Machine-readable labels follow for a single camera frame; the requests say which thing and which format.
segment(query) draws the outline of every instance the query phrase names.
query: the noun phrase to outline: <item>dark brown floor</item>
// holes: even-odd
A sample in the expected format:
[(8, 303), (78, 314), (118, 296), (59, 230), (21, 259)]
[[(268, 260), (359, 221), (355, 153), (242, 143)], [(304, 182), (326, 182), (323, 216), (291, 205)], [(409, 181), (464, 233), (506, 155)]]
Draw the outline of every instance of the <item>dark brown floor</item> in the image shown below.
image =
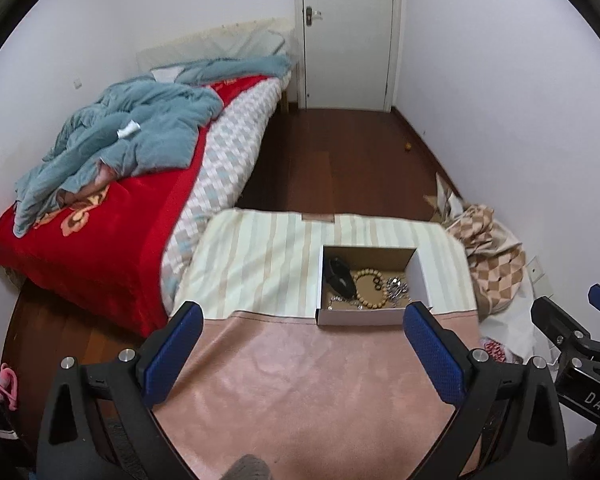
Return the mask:
[[(405, 142), (412, 144), (406, 152)], [(428, 220), (437, 161), (397, 114), (302, 110), (276, 114), (238, 206)], [(27, 283), (5, 342), (19, 378), (18, 422), (35, 446), (46, 393), (62, 357), (113, 359), (142, 340)]]

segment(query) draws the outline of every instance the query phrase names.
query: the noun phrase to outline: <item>brown leather cover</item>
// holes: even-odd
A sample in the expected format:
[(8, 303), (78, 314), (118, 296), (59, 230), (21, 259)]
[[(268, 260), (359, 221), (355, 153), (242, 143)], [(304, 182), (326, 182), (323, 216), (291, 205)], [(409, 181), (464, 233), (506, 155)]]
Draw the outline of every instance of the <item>brown leather cover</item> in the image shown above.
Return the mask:
[[(475, 311), (436, 317), (478, 346)], [(279, 480), (404, 480), (452, 413), (400, 328), (245, 312), (205, 321), (155, 410), (201, 480), (247, 453)]]

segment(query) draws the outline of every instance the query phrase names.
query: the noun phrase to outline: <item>headboard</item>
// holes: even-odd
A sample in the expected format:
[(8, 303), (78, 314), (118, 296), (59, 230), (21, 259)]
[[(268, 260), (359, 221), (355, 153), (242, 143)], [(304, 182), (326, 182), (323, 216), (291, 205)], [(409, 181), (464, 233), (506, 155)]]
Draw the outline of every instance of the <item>headboard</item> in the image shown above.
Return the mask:
[(218, 57), (297, 55), (294, 22), (269, 18), (210, 28), (138, 52), (140, 72), (169, 64)]

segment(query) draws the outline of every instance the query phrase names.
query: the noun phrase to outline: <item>open box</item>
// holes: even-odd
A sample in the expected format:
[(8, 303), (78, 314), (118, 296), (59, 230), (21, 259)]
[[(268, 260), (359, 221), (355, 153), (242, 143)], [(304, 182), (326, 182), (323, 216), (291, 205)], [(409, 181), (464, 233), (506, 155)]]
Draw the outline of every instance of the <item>open box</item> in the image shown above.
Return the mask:
[[(347, 301), (329, 300), (337, 296), (322, 277), (322, 265), (326, 258), (340, 257), (351, 272), (362, 269), (376, 269), (382, 272), (384, 279), (399, 276), (406, 277), (409, 284), (409, 297), (404, 298), (398, 306), (390, 306), (371, 310), (358, 309)], [(411, 301), (421, 301), (429, 304), (429, 293), (420, 264), (417, 248), (390, 248), (390, 247), (350, 247), (350, 246), (323, 246), (320, 251), (320, 269), (318, 285), (317, 307), (315, 320), (318, 325), (401, 325), (404, 308)], [(361, 278), (357, 286), (359, 293), (369, 301), (381, 298), (382, 293), (374, 290), (371, 276), (369, 279)]]

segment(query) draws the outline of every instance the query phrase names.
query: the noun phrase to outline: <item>white door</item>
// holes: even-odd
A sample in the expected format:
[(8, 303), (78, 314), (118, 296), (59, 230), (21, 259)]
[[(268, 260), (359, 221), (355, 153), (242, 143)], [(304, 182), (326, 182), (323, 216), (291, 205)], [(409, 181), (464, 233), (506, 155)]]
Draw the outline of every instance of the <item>white door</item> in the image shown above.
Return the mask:
[(393, 0), (304, 0), (307, 108), (384, 109), (392, 10)]

